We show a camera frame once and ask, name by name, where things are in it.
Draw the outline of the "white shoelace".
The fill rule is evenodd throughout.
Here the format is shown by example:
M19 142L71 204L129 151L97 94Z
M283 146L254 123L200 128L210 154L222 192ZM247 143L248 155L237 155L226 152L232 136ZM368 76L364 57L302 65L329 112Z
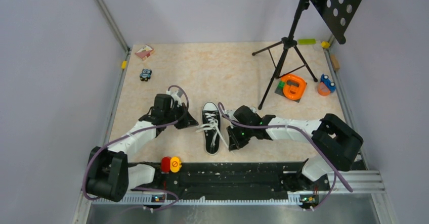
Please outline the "white shoelace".
M198 126L196 132L204 132L205 144L208 149L215 149L222 141L227 147L228 144L221 133L221 119L219 113L215 111L203 111L202 119L204 123Z

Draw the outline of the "black white canvas sneaker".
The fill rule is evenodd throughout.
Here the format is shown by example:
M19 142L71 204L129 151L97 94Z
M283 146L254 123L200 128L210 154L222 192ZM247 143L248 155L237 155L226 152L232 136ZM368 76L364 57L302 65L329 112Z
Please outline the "black white canvas sneaker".
M204 132L205 150L209 155L215 155L220 148L220 127L221 116L220 112L213 102L207 102L202 107L202 125L201 129Z

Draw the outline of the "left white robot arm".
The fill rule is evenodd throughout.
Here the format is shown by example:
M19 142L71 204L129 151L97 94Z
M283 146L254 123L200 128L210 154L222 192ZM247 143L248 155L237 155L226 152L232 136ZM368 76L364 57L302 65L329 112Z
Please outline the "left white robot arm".
M188 96L182 89L157 94L154 105L141 116L131 130L102 147L94 147L82 181L82 191L89 200L99 198L118 202L140 185L157 190L162 176L149 163L132 163L132 157L168 126L184 129L198 122L188 112Z

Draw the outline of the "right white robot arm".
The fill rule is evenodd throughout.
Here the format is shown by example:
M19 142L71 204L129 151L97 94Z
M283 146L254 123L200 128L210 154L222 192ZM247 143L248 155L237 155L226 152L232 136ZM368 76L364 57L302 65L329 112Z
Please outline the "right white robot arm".
M318 154L306 160L296 176L298 186L304 190L311 189L327 173L350 171L364 142L356 131L332 113L316 120L295 120L276 115L260 117L244 105L221 112L230 122L227 128L230 151L243 148L251 138L312 145Z

